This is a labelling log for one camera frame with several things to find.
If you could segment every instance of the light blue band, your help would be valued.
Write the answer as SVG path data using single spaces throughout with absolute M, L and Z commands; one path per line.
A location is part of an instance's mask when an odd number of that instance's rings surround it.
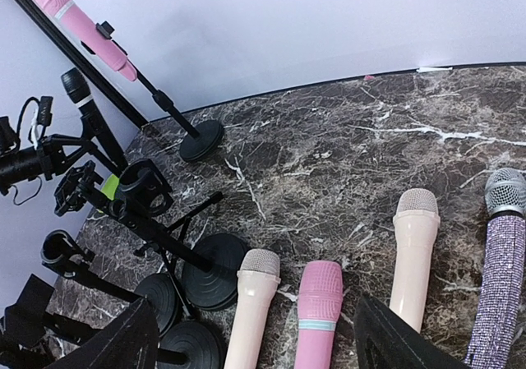
M 334 332 L 336 329 L 336 323 L 333 321 L 319 321 L 319 320 L 300 320 L 300 330 L 328 330 Z

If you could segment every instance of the microphone handle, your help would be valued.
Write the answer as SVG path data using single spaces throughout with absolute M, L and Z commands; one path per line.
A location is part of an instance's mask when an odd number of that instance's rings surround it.
M 224 369 L 256 369 L 270 302 L 239 296 Z
M 79 106 L 79 111 L 82 113 L 81 121 L 85 130 L 89 130 L 92 136 L 97 137 L 106 155 L 117 165 L 121 172 L 124 171 L 128 166 L 128 162 L 124 157 L 124 151 L 122 151 L 121 145 L 118 144 L 115 135 L 109 128 L 94 100 Z
M 389 309 L 418 333 L 426 308 L 431 247 L 398 247 Z
M 329 369 L 334 331 L 299 330 L 294 369 Z
M 94 36 L 95 23 L 73 1 L 70 4 L 65 13 L 60 16 L 59 12 L 55 17 L 114 71 L 125 68 L 128 63 L 127 55 L 111 40 L 102 35 Z M 134 81 L 136 73 L 127 78 Z
M 526 222 L 519 216 L 497 216 L 487 225 L 482 289 L 464 360 L 473 369 L 506 365 L 519 310 L 525 241 Z

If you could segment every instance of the silver mesh grille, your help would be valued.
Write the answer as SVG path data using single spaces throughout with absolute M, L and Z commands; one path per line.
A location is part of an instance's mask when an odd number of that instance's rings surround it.
M 250 270 L 279 277 L 279 257 L 275 252 L 255 248 L 246 255 L 240 270 Z
M 526 215 L 526 181 L 518 170 L 503 168 L 495 171 L 486 183 L 487 212 L 513 210 Z
M 423 188 L 412 188 L 402 194 L 396 214 L 406 210 L 427 210 L 438 214 L 435 195 Z

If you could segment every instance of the green object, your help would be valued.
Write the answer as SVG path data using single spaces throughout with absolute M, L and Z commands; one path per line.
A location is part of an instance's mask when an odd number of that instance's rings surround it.
M 104 184 L 104 187 L 102 187 L 101 192 L 105 194 L 110 200 L 115 199 L 115 192 L 118 188 L 118 177 L 112 174 L 108 180 L 106 180 L 106 183 Z

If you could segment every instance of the microphone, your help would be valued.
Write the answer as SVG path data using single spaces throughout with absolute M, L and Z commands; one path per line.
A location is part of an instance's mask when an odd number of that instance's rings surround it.
M 35 1 L 42 10 L 60 21 L 79 38 L 88 51 L 97 54 L 114 71 L 118 71 L 129 81 L 137 79 L 137 70 L 128 61 L 126 53 L 111 40 L 111 29 L 104 25 L 95 25 L 73 0 Z
M 299 336 L 294 369 L 329 369 L 343 301 L 342 268 L 331 261 L 309 262 L 299 287 Z
M 256 369 L 270 302 L 280 281 L 277 254 L 254 249 L 245 255 L 238 271 L 238 308 L 224 369 Z
M 486 254 L 477 317 L 464 363 L 473 369 L 506 366 L 514 338 L 526 247 L 526 181 L 512 168 L 486 184 Z
M 108 157 L 122 172 L 128 166 L 128 162 L 124 157 L 122 147 L 118 144 L 117 139 L 115 139 L 106 120 L 95 104 L 85 78 L 75 67 L 64 73 L 60 78 L 67 95 L 82 114 L 82 137 L 91 140 L 96 136 Z
M 393 218 L 396 267 L 389 308 L 417 332 L 422 328 L 431 253 L 440 223 L 431 191 L 413 188 L 402 194 Z

